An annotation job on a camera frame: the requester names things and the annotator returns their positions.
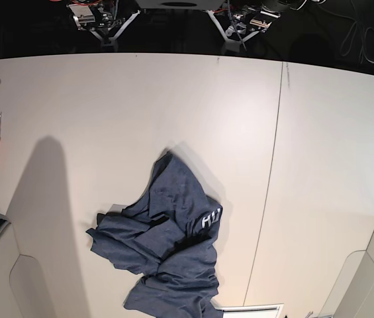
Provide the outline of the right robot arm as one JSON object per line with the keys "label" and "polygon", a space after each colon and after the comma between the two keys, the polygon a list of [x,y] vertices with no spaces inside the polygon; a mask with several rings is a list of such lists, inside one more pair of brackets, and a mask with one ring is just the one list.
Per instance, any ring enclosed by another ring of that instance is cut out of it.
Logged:
{"label": "right robot arm", "polygon": [[71,11],[79,30],[111,30],[122,24],[117,17],[119,1],[69,1],[66,7]]}

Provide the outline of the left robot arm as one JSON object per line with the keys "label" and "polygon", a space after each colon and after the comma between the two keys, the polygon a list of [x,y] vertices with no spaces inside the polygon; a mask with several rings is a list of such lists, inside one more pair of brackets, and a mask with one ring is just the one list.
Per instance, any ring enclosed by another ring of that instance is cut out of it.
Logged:
{"label": "left robot arm", "polygon": [[265,32],[282,13],[300,9],[305,3],[295,0],[227,1],[229,29],[241,37],[253,32]]}

